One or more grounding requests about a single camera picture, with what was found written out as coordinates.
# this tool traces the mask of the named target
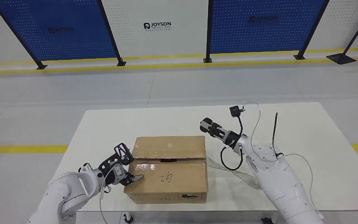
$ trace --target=cable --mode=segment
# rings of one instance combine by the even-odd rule
[[[248,104],[256,104],[256,106],[257,106],[257,108],[258,108],[258,119],[257,119],[257,122],[256,122],[255,127],[253,128],[253,131],[252,131],[252,134],[251,134],[251,138],[250,138],[251,149],[252,149],[252,151],[255,153],[255,155],[256,155],[260,160],[266,161],[266,162],[275,162],[275,161],[270,161],[270,160],[261,158],[261,157],[257,154],[257,152],[253,149],[253,147],[252,147],[253,134],[255,133],[255,130],[256,130],[257,125],[258,125],[258,122],[260,122],[260,118],[261,118],[261,108],[260,108],[260,106],[258,105],[258,103],[253,102],[253,101],[250,101],[250,102],[245,103],[245,104],[242,106],[242,108],[244,108],[244,107],[245,107],[246,105],[248,105]]]
[[[310,172],[311,172],[311,185],[310,185],[310,187],[309,187],[309,197],[310,197],[310,199],[311,199],[311,203],[312,203],[312,205],[313,205],[314,210],[319,213],[319,211],[317,210],[317,207],[315,206],[315,204],[314,204],[314,202],[313,202],[313,199],[312,199],[313,172],[312,172],[311,165],[310,165],[309,162],[306,160],[306,158],[303,157],[303,156],[301,156],[300,154],[291,153],[291,154],[285,155],[285,157],[286,157],[286,156],[292,156],[292,155],[293,155],[293,156],[299,156],[299,157],[303,158],[304,161],[306,161],[306,163],[307,163],[307,165],[308,165],[308,167],[309,167],[309,170],[310,170]]]
[[[102,201],[102,195],[103,195],[103,189],[104,189],[104,184],[105,184],[105,182],[106,182],[106,178],[108,177],[108,175],[110,174],[110,172],[116,167],[116,165],[117,165],[118,163],[116,163],[111,169],[110,169],[110,171],[107,173],[107,175],[105,176],[105,179],[103,180],[103,183],[102,183],[102,186],[101,186],[101,191],[100,191],[100,211],[101,211],[101,216],[102,216],[102,218],[103,218],[103,221],[106,223],[106,224],[108,224],[108,222],[106,221],[106,219],[105,219],[105,216],[103,215],[103,211],[102,211],[102,204],[101,204],[101,201]]]
[[[222,151],[220,152],[220,159],[221,159],[221,161],[222,161],[223,166],[225,166],[226,169],[231,170],[231,171],[235,171],[235,170],[239,169],[240,166],[241,166],[241,164],[242,164],[242,162],[243,162],[242,149],[240,148],[240,154],[241,154],[240,164],[239,164],[238,167],[236,167],[235,169],[231,169],[230,167],[228,167],[228,166],[224,163],[224,160],[223,160],[223,152],[224,152],[225,149],[226,149],[226,147],[224,147],[224,148],[222,149]]]
[[[237,118],[239,119],[239,123],[240,123],[240,134],[239,134],[239,137],[238,137],[238,139],[240,139],[240,138],[241,138],[241,135],[242,135],[242,129],[243,129],[243,127],[242,127],[242,122],[241,122],[240,116],[238,116]],[[240,166],[241,166],[241,164],[242,164],[242,161],[243,161],[242,149],[240,148],[240,154],[241,154],[240,164],[239,164],[238,167],[236,167],[235,169],[231,169],[230,167],[228,167],[228,166],[225,164],[225,162],[224,162],[224,160],[223,160],[223,152],[224,152],[225,149],[226,149],[226,147],[224,147],[224,148],[222,149],[222,151],[220,152],[220,160],[222,161],[223,166],[225,166],[226,169],[231,170],[231,171],[235,171],[235,170],[239,169]]]

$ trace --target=packing tape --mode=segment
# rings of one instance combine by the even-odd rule
[[[218,164],[217,162],[215,162],[214,160],[210,159],[209,157],[206,157],[206,162],[208,163],[208,167],[231,172],[232,174],[234,174],[235,176],[237,176],[238,178],[243,180],[250,187],[261,190],[261,186],[258,183],[258,180],[256,179],[256,177],[251,176],[250,174],[246,174],[244,172],[228,170],[224,166],[222,166],[222,165]]]

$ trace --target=black cable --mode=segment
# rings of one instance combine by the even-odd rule
[[[239,123],[240,123],[240,134],[239,134],[239,137],[238,137],[238,140],[239,140],[239,139],[241,138],[242,129],[243,129],[243,128],[242,128],[242,122],[241,122],[240,116],[238,116],[237,118],[239,119]],[[224,166],[226,169],[231,170],[231,171],[235,171],[235,170],[239,169],[240,166],[241,166],[241,164],[242,164],[242,162],[243,162],[242,149],[240,148],[240,154],[241,154],[240,164],[239,164],[238,167],[235,168],[235,169],[231,169],[231,168],[229,168],[229,167],[225,164],[225,162],[224,162],[224,160],[223,160],[223,152],[224,152],[225,149],[226,149],[226,147],[224,147],[224,148],[222,149],[222,151],[220,152],[220,160],[222,161],[223,166]]]
[[[241,129],[241,130],[240,130],[240,134],[239,134],[239,139],[240,139],[240,138],[241,138],[241,135],[242,135],[242,129],[243,129],[243,128],[242,128],[242,123],[241,123],[241,118],[240,118],[240,116],[238,116],[237,118],[239,119],[240,129]]]
[[[230,167],[228,167],[228,166],[224,163],[224,160],[223,160],[223,152],[224,152],[225,149],[226,149],[226,147],[224,147],[224,148],[222,149],[222,151],[220,152],[220,159],[221,159],[221,161],[222,161],[223,166],[225,166],[226,169],[231,170],[231,171],[235,171],[235,170],[237,170],[238,168],[240,168],[240,166],[241,166],[241,164],[242,164],[242,162],[243,162],[242,149],[240,148],[240,154],[241,154],[240,164],[239,164],[238,167],[236,167],[235,169],[231,169]]]

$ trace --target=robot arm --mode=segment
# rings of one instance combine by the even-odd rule
[[[119,144],[114,150],[97,169],[86,163],[78,172],[66,172],[53,178],[28,224],[75,223],[76,211],[101,192],[102,187],[107,186],[110,191],[110,184],[127,186],[144,177],[124,169],[123,165],[134,160],[125,144]]]
[[[250,137],[225,130],[209,118],[200,123],[200,130],[220,139],[239,155],[243,151],[262,190],[286,223],[324,224],[311,205],[299,178],[277,147],[274,152],[269,146],[253,146]]]

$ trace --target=white cable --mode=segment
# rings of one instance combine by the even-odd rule
[[[102,195],[103,195],[103,190],[104,190],[104,184],[105,184],[105,182],[106,182],[106,178],[108,177],[108,175],[110,174],[110,172],[114,169],[114,167],[116,167],[116,165],[114,165],[111,169],[110,169],[110,171],[107,173],[107,175],[105,176],[105,179],[103,180],[103,183],[102,183],[102,186],[101,186],[101,190],[100,190],[100,211],[101,211],[101,216],[102,216],[102,218],[103,218],[103,221],[106,223],[106,224],[108,224],[108,222],[106,221],[106,219],[105,219],[105,216],[103,215],[103,211],[102,211],[102,204],[101,204],[101,201],[102,201]]]
[[[309,167],[309,170],[310,170],[310,172],[311,172],[311,186],[309,187],[309,197],[310,197],[310,199],[311,199],[311,203],[312,203],[312,205],[313,205],[314,210],[319,213],[319,211],[317,210],[317,207],[315,206],[315,204],[314,204],[314,202],[313,202],[313,199],[312,199],[313,172],[312,172],[311,165],[310,165],[309,162],[306,160],[306,158],[303,157],[303,156],[301,156],[300,154],[291,153],[291,154],[285,155],[285,157],[286,157],[286,156],[292,156],[292,155],[293,155],[293,156],[299,156],[299,157],[303,158],[304,161],[306,161],[306,163],[307,163],[307,165],[308,165],[308,167]]]
[[[257,119],[257,122],[256,122],[255,127],[253,128],[253,131],[252,131],[252,134],[251,134],[251,138],[250,138],[251,149],[252,149],[252,151],[256,154],[256,156],[257,156],[258,158],[260,158],[260,160],[266,161],[266,162],[275,162],[275,161],[270,161],[270,160],[266,160],[266,159],[261,158],[261,157],[257,154],[257,152],[253,149],[253,147],[252,147],[253,134],[255,133],[255,130],[256,130],[257,125],[258,125],[258,122],[260,122],[260,118],[261,118],[261,108],[260,108],[260,106],[258,105],[258,103],[253,102],[253,101],[250,101],[250,102],[245,103],[245,104],[242,106],[242,108],[244,108],[247,104],[256,104],[256,106],[257,106],[257,108],[258,108],[258,119]]]

